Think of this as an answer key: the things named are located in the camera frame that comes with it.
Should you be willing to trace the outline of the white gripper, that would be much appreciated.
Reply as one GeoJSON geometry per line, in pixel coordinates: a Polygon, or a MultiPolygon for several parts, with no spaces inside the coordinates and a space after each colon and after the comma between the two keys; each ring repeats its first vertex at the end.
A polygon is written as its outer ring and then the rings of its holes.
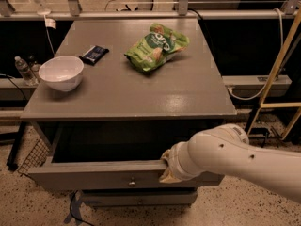
{"type": "Polygon", "coordinates": [[[162,160],[167,162],[166,170],[159,178],[163,184],[173,184],[199,177],[203,169],[198,166],[188,152],[188,143],[180,142],[164,151],[162,160]]]}

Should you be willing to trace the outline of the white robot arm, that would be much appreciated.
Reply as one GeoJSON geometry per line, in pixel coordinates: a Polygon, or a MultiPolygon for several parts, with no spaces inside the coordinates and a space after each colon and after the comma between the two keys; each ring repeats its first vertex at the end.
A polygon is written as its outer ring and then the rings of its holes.
{"type": "Polygon", "coordinates": [[[244,179],[294,202],[301,202],[301,153],[249,144],[246,132],[228,123],[194,134],[166,150],[159,181],[188,181],[204,172],[244,179]]]}

